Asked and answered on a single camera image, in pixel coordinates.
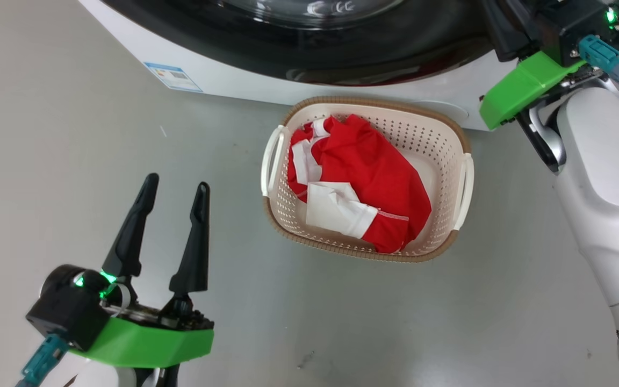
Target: green indicator light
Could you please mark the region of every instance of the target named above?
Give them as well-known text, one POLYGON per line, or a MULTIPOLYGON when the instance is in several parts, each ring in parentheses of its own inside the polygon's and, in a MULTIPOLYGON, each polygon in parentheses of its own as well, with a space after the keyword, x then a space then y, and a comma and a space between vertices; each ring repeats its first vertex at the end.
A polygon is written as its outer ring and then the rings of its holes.
POLYGON ((104 275, 105 279, 107 279, 107 280, 108 280, 108 282, 109 282, 110 284, 113 284, 114 282, 116 282, 116 277, 114 277, 113 275, 111 275, 111 274, 106 274, 106 273, 105 273, 105 272, 103 272, 103 271, 101 271, 101 272, 100 272, 100 274, 101 274, 101 275, 104 275))
POLYGON ((606 18, 608 19, 609 23, 614 23, 615 22, 617 17, 615 15, 615 11, 613 10, 613 8, 608 8, 608 12, 606 12, 606 18))

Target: basket handle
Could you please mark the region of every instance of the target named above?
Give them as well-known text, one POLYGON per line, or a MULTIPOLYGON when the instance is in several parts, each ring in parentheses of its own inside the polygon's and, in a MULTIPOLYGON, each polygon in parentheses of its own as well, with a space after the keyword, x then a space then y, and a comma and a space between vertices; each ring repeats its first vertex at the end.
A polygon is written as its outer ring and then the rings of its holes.
POLYGON ((262 157, 262 172, 260 181, 263 196, 269 196, 269 190, 272 189, 273 181, 276 180, 276 174, 278 173, 278 162, 274 162, 273 166, 271 165, 273 147, 277 145, 276 156, 273 157, 273 160, 277 161, 280 157, 280 149, 282 148, 283 140, 285 139, 287 132, 287 127, 278 125, 278 127, 273 130, 271 137, 269 137, 269 142, 267 142, 266 149, 264 150, 264 157, 262 157))
POLYGON ((465 223, 467 218, 467 211, 470 209, 470 203, 472 202, 472 190, 474 189, 474 161, 472 155, 466 153, 462 160, 462 168, 460 169, 460 192, 458 194, 457 206, 455 212, 457 217, 455 218, 454 230, 460 230, 462 223, 465 223))

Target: gray floor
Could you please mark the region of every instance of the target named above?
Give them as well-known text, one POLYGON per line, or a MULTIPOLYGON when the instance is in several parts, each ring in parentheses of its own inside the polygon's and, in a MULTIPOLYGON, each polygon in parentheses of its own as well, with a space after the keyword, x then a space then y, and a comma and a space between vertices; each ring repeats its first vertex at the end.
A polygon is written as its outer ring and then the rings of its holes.
POLYGON ((519 128, 469 133, 477 184, 449 252, 386 264, 268 225, 258 169, 286 111, 167 90, 72 0, 0 0, 0 386, 41 340, 23 316, 42 280, 99 267, 152 171, 144 304, 170 297, 197 183, 214 192, 211 288, 194 301, 216 339, 181 385, 619 385, 610 313, 519 128))

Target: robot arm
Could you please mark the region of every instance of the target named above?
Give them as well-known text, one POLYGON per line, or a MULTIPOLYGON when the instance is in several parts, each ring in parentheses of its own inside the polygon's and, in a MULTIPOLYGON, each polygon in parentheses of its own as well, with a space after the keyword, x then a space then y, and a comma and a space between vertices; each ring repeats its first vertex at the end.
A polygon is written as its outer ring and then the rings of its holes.
POLYGON ((619 95, 577 91, 556 121, 565 164, 555 188, 577 240, 611 308, 619 337, 619 95))

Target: laundry basket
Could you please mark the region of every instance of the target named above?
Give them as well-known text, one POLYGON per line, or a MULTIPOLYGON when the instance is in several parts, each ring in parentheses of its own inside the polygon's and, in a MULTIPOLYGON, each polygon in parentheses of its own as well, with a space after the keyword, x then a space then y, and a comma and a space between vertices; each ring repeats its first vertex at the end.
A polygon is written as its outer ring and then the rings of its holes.
POLYGON ((316 97, 295 105, 269 139, 261 168, 264 207, 272 226, 295 242, 328 252, 391 262, 423 262, 452 245, 472 198, 474 163, 462 129, 448 117, 427 109, 386 101, 316 97), (403 250, 377 253, 357 238, 305 223, 307 205, 287 182, 292 133, 305 123, 351 114, 368 120, 412 164, 431 201, 431 214, 420 235, 403 250))

